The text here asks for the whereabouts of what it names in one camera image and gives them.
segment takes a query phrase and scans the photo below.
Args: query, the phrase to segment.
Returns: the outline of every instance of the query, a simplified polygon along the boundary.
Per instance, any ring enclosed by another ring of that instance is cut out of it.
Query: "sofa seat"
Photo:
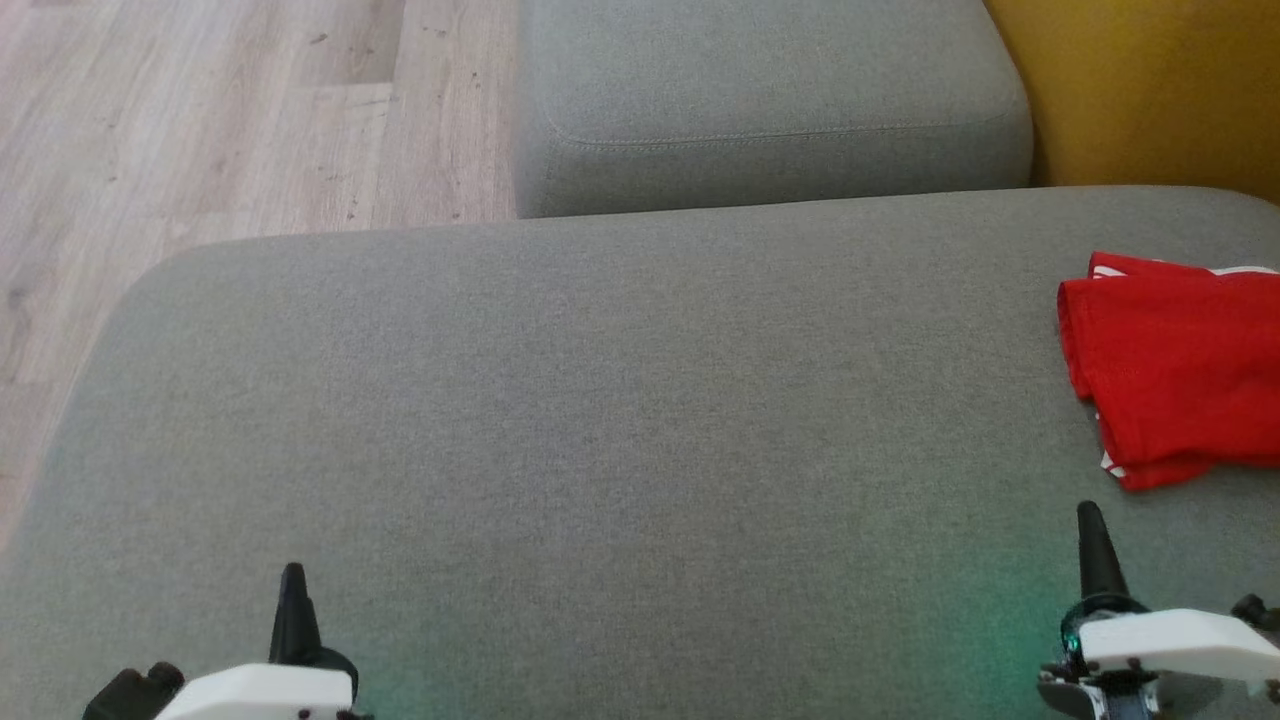
[[[1094,249],[1280,266],[1280,211],[1051,188],[180,255],[0,555],[5,714],[264,660],[297,560],[378,717],[1051,717],[1080,500],[1152,607],[1280,597],[1276,473],[1098,468],[1055,315]]]
[[[1020,187],[982,0],[525,0],[521,217]]]

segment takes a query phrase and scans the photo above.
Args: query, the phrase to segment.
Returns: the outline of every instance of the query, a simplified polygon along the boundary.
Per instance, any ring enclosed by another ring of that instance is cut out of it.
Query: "yellow wall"
[[[987,0],[1036,119],[1041,184],[1280,202],[1280,0]]]

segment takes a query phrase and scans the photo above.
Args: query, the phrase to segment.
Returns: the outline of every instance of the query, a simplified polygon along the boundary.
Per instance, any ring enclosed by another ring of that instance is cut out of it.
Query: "folded red fabric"
[[[1075,393],[1129,491],[1280,466],[1280,274],[1094,252],[1057,291]]]

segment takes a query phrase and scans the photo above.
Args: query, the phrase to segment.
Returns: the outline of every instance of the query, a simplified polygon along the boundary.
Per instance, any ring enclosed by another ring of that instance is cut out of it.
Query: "sofa cushion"
[[[526,0],[522,217],[1019,187],[982,0]]]
[[[1280,265],[1280,211],[1059,188],[186,254],[4,553],[5,711],[262,660],[298,560],[379,717],[1048,717],[1078,501],[1153,607],[1280,597],[1276,474],[1098,468],[1055,334],[1096,247]]]

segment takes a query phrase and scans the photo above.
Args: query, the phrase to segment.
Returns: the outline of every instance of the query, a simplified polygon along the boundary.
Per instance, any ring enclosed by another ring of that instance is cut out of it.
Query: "gray fabric upholstery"
[[[525,0],[521,217],[1020,187],[982,0]]]
[[[1276,474],[1098,469],[1053,305],[1097,247],[1280,265],[1280,211],[1064,188],[183,255],[4,555],[3,707],[261,660],[301,560],[379,719],[1048,717],[1079,500],[1156,607],[1280,597]]]

